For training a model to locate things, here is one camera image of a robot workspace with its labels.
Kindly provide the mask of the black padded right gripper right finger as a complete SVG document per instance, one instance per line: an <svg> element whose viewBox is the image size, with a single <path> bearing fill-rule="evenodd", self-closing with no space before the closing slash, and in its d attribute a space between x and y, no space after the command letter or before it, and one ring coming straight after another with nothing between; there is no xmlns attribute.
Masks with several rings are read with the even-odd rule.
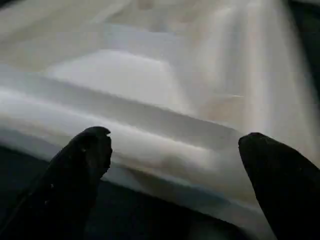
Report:
<svg viewBox="0 0 320 240"><path fill-rule="evenodd" d="M320 170L294 148L259 132L238 149L255 197L279 240L320 238Z"/></svg>

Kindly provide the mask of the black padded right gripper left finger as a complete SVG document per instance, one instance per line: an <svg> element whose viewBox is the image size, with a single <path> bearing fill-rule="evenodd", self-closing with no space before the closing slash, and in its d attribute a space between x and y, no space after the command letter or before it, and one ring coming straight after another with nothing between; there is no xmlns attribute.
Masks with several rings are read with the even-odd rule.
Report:
<svg viewBox="0 0 320 240"><path fill-rule="evenodd" d="M82 240L100 179L111 165L110 133L93 126L73 137L8 208L0 238Z"/></svg>

